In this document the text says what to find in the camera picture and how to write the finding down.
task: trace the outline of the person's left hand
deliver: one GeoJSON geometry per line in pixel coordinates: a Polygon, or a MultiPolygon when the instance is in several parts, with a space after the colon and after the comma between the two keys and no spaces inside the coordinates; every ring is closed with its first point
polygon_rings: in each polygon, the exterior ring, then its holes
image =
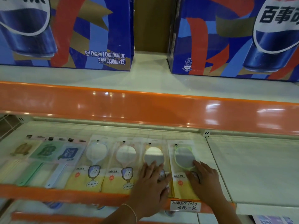
{"type": "Polygon", "coordinates": [[[143,217],[149,217],[158,213],[166,203],[169,188],[165,188],[171,180],[171,174],[160,181],[159,174],[163,169],[160,164],[155,169],[156,161],[150,166],[145,163],[140,171],[139,179],[132,189],[128,202],[137,216],[137,221],[143,217]]]}

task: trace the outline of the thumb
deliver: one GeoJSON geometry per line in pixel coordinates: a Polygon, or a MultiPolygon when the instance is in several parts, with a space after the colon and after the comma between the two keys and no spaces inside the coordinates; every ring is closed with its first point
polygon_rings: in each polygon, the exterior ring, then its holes
{"type": "Polygon", "coordinates": [[[200,188],[200,183],[198,180],[193,176],[193,174],[190,171],[186,171],[186,176],[193,188],[194,191],[199,190],[200,188]]]}
{"type": "Polygon", "coordinates": [[[161,193],[161,196],[160,196],[160,207],[163,208],[166,201],[167,201],[167,198],[168,198],[168,194],[169,194],[169,190],[170,188],[167,187],[165,188],[162,193],[161,193]]]}

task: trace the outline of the bracelet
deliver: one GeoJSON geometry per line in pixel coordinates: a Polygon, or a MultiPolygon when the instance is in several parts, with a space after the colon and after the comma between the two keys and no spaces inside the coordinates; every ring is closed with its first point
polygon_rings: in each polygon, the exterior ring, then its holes
{"type": "Polygon", "coordinates": [[[137,223],[137,216],[136,216],[136,213],[135,213],[135,211],[132,209],[132,207],[130,207],[129,205],[127,205],[127,204],[122,204],[122,205],[125,205],[125,206],[127,206],[127,207],[129,207],[131,210],[132,210],[132,212],[134,213],[134,215],[135,215],[135,218],[136,218],[136,223],[137,223]]]}

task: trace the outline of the price tag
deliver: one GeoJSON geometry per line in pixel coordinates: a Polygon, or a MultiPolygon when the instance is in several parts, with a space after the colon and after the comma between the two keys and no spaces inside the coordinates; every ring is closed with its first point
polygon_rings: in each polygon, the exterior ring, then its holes
{"type": "Polygon", "coordinates": [[[171,211],[200,212],[202,204],[192,201],[170,201],[171,211]]]}

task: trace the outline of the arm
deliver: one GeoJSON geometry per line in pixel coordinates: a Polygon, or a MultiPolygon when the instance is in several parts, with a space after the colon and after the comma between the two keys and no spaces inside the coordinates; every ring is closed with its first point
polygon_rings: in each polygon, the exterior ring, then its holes
{"type": "Polygon", "coordinates": [[[202,175],[200,183],[189,171],[186,172],[186,175],[195,194],[211,207],[218,223],[242,224],[234,208],[223,195],[218,172],[203,162],[199,163],[194,160],[194,164],[202,175]]]}
{"type": "Polygon", "coordinates": [[[166,203],[171,180],[169,174],[165,180],[158,182],[163,164],[156,167],[156,161],[150,166],[145,163],[140,171],[139,179],[132,189],[126,205],[120,206],[115,212],[104,219],[102,224],[135,224],[143,217],[158,213],[166,203]]]}

